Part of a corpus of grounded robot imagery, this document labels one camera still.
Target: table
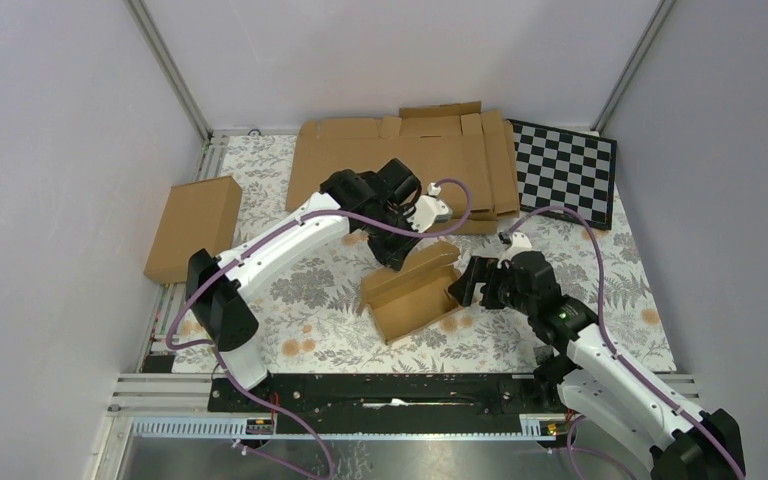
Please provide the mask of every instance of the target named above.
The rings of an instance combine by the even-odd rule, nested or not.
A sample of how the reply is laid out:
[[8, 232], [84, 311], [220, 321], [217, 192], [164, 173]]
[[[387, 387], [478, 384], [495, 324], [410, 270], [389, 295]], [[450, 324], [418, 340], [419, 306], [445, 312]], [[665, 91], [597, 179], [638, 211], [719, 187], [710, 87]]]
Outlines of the table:
[[[254, 238], [287, 216], [284, 199], [293, 163], [294, 135], [239, 136], [229, 141], [220, 175], [243, 189], [234, 245]], [[555, 269], [558, 282], [595, 310], [598, 270], [583, 227], [538, 217], [521, 229]], [[619, 192], [610, 232], [598, 232], [605, 259], [605, 317], [614, 337], [653, 371], [675, 371], [646, 273]], [[445, 238], [470, 255], [497, 256], [495, 236]], [[436, 239], [422, 240], [417, 248]], [[267, 368], [275, 373], [468, 373], [530, 372], [542, 343], [526, 317], [473, 305], [387, 346], [368, 311], [357, 312], [360, 280], [379, 268], [364, 233], [319, 248], [284, 272], [250, 305], [260, 322], [257, 336]], [[180, 341], [206, 338], [192, 313]], [[216, 361], [207, 347], [178, 352], [174, 373], [210, 373]]]

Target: chessboard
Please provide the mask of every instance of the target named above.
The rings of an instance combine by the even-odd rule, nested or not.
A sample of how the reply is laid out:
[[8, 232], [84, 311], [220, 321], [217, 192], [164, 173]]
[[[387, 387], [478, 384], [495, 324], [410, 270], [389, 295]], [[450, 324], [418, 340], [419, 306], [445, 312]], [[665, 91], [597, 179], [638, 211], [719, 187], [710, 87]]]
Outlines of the chessboard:
[[[518, 120], [511, 123], [520, 210], [562, 205], [593, 228], [610, 230], [617, 142]], [[564, 213], [544, 215], [578, 223]]]

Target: gray wall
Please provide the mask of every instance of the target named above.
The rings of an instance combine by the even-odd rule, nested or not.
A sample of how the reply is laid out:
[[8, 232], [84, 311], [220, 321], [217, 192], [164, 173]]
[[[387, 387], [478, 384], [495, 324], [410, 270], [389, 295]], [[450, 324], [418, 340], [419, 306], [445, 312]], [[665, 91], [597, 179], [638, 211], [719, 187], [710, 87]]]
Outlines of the gray wall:
[[483, 100], [589, 125], [658, 0], [147, 0], [215, 128]]
[[679, 2], [606, 135], [676, 359], [768, 478], [768, 2]]
[[122, 1], [0, 1], [0, 478], [79, 478], [190, 123]]

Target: purple cable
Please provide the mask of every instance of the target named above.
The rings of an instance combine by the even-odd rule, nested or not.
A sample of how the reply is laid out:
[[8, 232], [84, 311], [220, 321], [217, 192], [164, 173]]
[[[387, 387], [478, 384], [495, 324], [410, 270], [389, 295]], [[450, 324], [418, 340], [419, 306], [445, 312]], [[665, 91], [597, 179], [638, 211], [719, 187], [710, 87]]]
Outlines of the purple cable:
[[608, 327], [605, 324], [605, 317], [604, 317], [604, 310], [605, 310], [605, 264], [602, 260], [602, 250], [599, 249], [599, 242], [596, 241], [596, 235], [593, 233], [593, 229], [590, 228], [590, 225], [587, 223], [584, 218], [582, 218], [581, 215], [578, 214], [575, 210], [562, 207], [560, 205], [549, 205], [547, 207], [540, 207], [532, 212], [530, 212], [528, 215], [524, 216], [523, 218], [520, 218], [516, 221], [516, 223], [513, 224], [511, 228], [508, 229], [508, 233], [512, 234], [515, 232], [523, 223], [525, 223], [526, 220], [529, 218], [539, 215], [544, 212], [548, 212], [550, 210], [559, 210], [564, 213], [567, 213], [574, 217], [581, 225], [584, 226], [585, 230], [587, 230], [587, 234], [590, 235], [590, 241], [593, 243], [593, 250], [596, 252], [596, 263], [599, 265], [599, 292], [598, 292], [598, 304], [597, 304], [597, 315], [598, 315], [598, 322], [599, 325], [599, 333], [602, 336], [602, 340], [604, 340], [605, 345], [608, 347], [608, 349], [611, 351], [613, 355], [617, 357], [617, 360], [620, 361], [620, 363], [623, 364], [623, 366], [636, 378], [640, 383], [642, 383], [649, 391], [655, 394], [658, 398], [661, 399], [667, 406], [669, 406], [672, 410], [676, 412], [680, 412], [680, 415], [682, 418], [687, 420], [691, 425], [693, 425], [697, 430], [699, 430], [700, 433], [702, 433], [703, 436], [705, 436], [706, 439], [708, 439], [709, 442], [711, 442], [711, 445], [714, 446], [714, 448], [717, 450], [717, 452], [722, 455], [723, 459], [725, 459], [726, 463], [728, 463], [729, 467], [731, 467], [732, 471], [734, 472], [735, 476], [738, 480], [745, 480], [746, 476], [743, 474], [743, 471], [740, 469], [740, 465], [737, 464], [737, 461], [734, 459], [734, 457], [731, 456], [731, 454], [726, 450], [726, 448], [723, 446], [722, 443], [720, 443], [719, 440], [717, 440], [716, 437], [714, 437], [714, 434], [711, 433], [710, 430], [705, 428], [702, 423], [700, 423], [698, 420], [693, 418], [693, 415], [686, 412], [684, 409], [681, 408], [681, 406], [673, 401], [667, 394], [663, 393], [658, 387], [655, 386], [654, 383], [649, 381], [648, 378], [646, 378], [643, 373], [638, 370], [634, 365], [631, 364], [631, 362], [628, 361], [627, 358], [625, 358], [622, 354], [617, 353], [617, 347], [614, 346], [614, 342], [611, 340], [611, 338], [608, 336]]
[[[317, 212], [310, 212], [306, 213], [301, 216], [300, 221], [301, 223], [307, 222], [308, 220], [311, 220], [316, 217], [322, 217], [327, 215], [339, 215], [342, 217], [351, 218], [354, 220], [357, 220], [361, 223], [365, 223], [367, 225], [371, 225], [373, 227], [378, 227], [382, 230], [396, 233], [399, 235], [403, 235], [406, 237], [413, 237], [413, 238], [435, 238], [435, 237], [442, 237], [444, 235], [449, 235], [451, 233], [454, 233], [457, 229], [461, 228], [463, 226], [464, 222], [466, 222], [467, 217], [469, 217], [469, 214], [472, 212], [472, 194], [469, 192], [469, 188], [461, 182], [458, 179], [455, 178], [444, 178], [442, 180], [439, 180], [435, 183], [436, 186], [444, 185], [447, 183], [453, 183], [457, 186], [459, 186], [463, 191], [464, 195], [466, 195], [466, 211], [464, 212], [463, 216], [461, 216], [460, 220], [458, 220], [454, 225], [451, 227], [441, 230], [439, 232], [435, 233], [419, 233], [414, 232], [412, 230], [402, 230], [400, 228], [396, 228], [390, 225], [387, 225], [386, 223], [379, 222], [377, 220], [373, 220], [368, 217], [364, 217], [363, 215], [358, 215], [357, 213], [353, 212], [345, 212], [343, 210], [320, 210]], [[274, 240], [276, 237], [280, 236], [282, 233], [286, 232], [287, 230], [298, 226], [299, 223], [289, 222], [285, 223], [284, 225], [281, 225], [280, 227], [276, 228], [275, 231], [270, 232], [268, 235], [261, 238], [259, 241], [252, 244], [251, 247], [247, 248], [246, 251], [244, 251], [242, 254], [240, 254], [239, 259], [233, 259], [231, 260], [228, 265], [225, 265], [224, 267], [220, 268], [218, 272], [214, 273], [210, 278], [207, 279], [198, 289], [196, 289], [195, 292], [193, 292], [192, 296], [187, 299], [187, 301], [184, 303], [184, 306], [181, 308], [181, 310], [178, 312], [178, 314], [175, 316], [175, 319], [172, 321], [172, 324], [169, 325], [169, 329], [166, 331], [166, 337], [164, 338], [164, 341], [166, 343], [166, 347], [169, 348], [169, 350], [178, 351], [183, 350], [185, 348], [195, 347], [197, 345], [212, 345], [213, 342], [211, 342], [208, 339], [202, 339], [202, 340], [193, 340], [191, 342], [182, 343], [182, 344], [174, 344], [172, 343], [174, 332], [178, 331], [178, 326], [181, 323], [181, 320], [183, 320], [184, 315], [187, 313], [187, 311], [193, 307], [196, 300], [201, 297], [204, 292], [210, 288], [211, 285], [213, 285], [214, 282], [219, 280], [223, 275], [228, 273], [231, 269], [234, 267], [240, 265], [241, 263], [244, 263], [245, 259], [250, 257], [254, 252], [257, 250], [263, 248], [264, 245], [268, 244], [272, 240]], [[225, 365], [225, 361], [222, 359], [222, 357], [219, 355], [219, 352], [214, 349], [213, 351], [214, 355], [216, 355], [216, 360], [219, 362], [219, 365], [222, 366], [222, 369], [225, 370], [225, 375], [227, 376], [228, 380], [231, 382], [234, 387], [240, 391], [243, 395], [248, 397], [250, 400], [252, 400], [255, 403], [258, 403], [266, 408], [274, 409], [278, 412], [283, 413], [284, 415], [287, 415], [288, 417], [295, 420], [299, 425], [302, 426], [305, 430], [310, 433], [314, 440], [319, 444], [320, 447], [322, 447], [322, 451], [325, 453], [325, 458], [328, 460], [328, 476], [327, 477], [319, 477], [317, 475], [314, 475], [310, 472], [306, 472], [302, 470], [301, 468], [293, 465], [292, 463], [280, 459], [278, 457], [274, 457], [268, 453], [259, 452], [257, 450], [251, 450], [252, 453], [255, 455], [268, 458], [270, 460], [273, 460], [297, 473], [300, 473], [302, 475], [307, 475], [311, 478], [315, 478], [317, 480], [330, 480], [334, 477], [334, 461], [331, 459], [331, 452], [328, 451], [328, 447], [325, 445], [325, 442], [322, 441], [322, 438], [313, 430], [313, 427], [311, 427], [307, 422], [302, 420], [299, 416], [296, 414], [290, 412], [289, 410], [279, 407], [278, 405], [274, 405], [272, 403], [269, 403], [265, 400], [261, 400], [260, 398], [252, 395], [248, 390], [246, 390], [240, 382], [237, 381], [237, 379], [234, 377], [233, 374], [228, 370], [227, 365]]]
[[570, 463], [572, 463], [572, 468], [575, 469], [575, 473], [578, 474], [578, 478], [580, 478], [581, 480], [585, 480], [584, 474], [581, 473], [581, 469], [578, 467], [578, 463], [576, 463], [576, 461], [575, 461], [575, 457], [573, 456], [573, 452], [586, 453], [588, 455], [593, 455], [595, 457], [601, 458], [602, 460], [611, 462], [611, 463], [614, 464], [614, 466], [616, 466], [617, 468], [619, 468], [620, 470], [625, 472], [625, 474], [628, 475], [631, 478], [631, 480], [637, 480], [637, 477], [634, 476], [634, 474], [631, 472], [631, 470], [628, 467], [626, 467], [625, 465], [620, 463], [619, 460], [617, 460], [616, 458], [608, 455], [607, 453], [603, 453], [603, 452], [600, 452], [598, 450], [592, 450], [590, 448], [573, 447], [572, 446], [573, 433], [575, 432], [575, 429], [578, 428], [578, 422], [584, 420], [584, 418], [585, 417], [580, 416], [580, 417], [576, 418], [575, 420], [573, 420], [572, 424], [570, 424], [569, 431], [567, 432], [567, 454], [570, 457]]

